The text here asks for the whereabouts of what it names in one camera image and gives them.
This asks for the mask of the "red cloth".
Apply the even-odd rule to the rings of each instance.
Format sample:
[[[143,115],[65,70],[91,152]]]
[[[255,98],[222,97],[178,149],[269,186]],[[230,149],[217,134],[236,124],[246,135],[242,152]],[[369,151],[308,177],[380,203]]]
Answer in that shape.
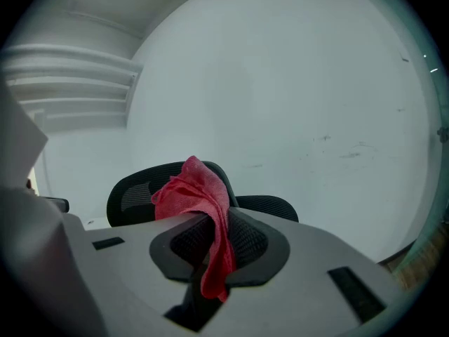
[[[201,278],[201,294],[225,302],[227,275],[236,270],[234,250],[228,238],[229,196],[222,180],[195,156],[189,157],[177,176],[152,196],[155,219],[162,220],[183,213],[202,212],[215,224],[210,260]]]

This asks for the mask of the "white desk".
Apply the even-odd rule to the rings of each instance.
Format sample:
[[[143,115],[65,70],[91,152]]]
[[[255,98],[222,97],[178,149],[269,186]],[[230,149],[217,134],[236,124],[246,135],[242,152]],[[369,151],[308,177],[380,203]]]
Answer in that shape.
[[[112,227],[106,216],[87,220],[83,222],[83,226],[85,230],[102,230]]]

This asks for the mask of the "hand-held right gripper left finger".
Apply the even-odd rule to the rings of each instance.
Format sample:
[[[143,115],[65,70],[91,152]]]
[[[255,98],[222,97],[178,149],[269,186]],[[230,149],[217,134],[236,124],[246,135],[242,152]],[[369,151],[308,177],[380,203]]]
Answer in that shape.
[[[203,265],[214,239],[213,219],[197,215],[157,235],[149,254],[165,278],[189,282]]]

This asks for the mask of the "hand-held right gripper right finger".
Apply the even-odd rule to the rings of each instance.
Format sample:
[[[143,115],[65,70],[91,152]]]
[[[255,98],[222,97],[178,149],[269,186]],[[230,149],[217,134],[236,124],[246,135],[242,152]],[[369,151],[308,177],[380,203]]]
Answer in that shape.
[[[229,209],[228,238],[236,269],[227,275],[227,287],[267,283],[281,271],[290,255],[290,244],[281,232],[234,207]]]

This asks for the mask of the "black office chair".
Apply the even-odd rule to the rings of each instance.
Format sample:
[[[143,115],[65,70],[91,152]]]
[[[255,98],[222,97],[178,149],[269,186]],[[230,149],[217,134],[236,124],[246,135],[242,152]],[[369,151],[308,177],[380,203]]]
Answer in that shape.
[[[286,200],[270,195],[235,196],[226,173],[217,164],[204,164],[225,184],[230,205],[251,211],[267,213],[298,222],[293,206]],[[112,189],[107,200],[107,219],[112,227],[134,225],[155,220],[152,196],[169,180],[181,172],[183,163],[172,162],[146,168],[121,179]]]

